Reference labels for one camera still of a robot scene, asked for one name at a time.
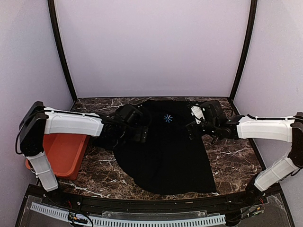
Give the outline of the black t-shirt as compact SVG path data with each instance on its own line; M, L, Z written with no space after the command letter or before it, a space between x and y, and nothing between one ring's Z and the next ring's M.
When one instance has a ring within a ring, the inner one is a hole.
M187 101L147 100L139 104L152 116L145 143L127 141L111 150L117 163L142 189L160 195L216 192L202 137L189 139L193 122Z

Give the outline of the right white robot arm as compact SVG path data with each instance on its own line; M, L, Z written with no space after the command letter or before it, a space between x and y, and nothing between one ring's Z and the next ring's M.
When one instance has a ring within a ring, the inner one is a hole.
M260 192L303 167L303 114L287 117L257 117L234 115L227 118L217 100L196 103L190 107L194 121L187 125L190 136L195 132L207 134L215 141L222 139L266 139L291 143L291 151L277 160L271 167L251 180L242 202L252 205Z

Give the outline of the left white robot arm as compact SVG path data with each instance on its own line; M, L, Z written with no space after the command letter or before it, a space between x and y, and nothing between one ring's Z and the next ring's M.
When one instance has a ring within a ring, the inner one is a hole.
M59 183L43 147L44 135L87 135L95 138L98 147L116 149L127 141L144 143L151 122L151 113L142 105L126 104L106 115L57 110L37 101L19 125L15 153L29 160L36 178L49 192L49 200L63 206L67 196L58 189Z

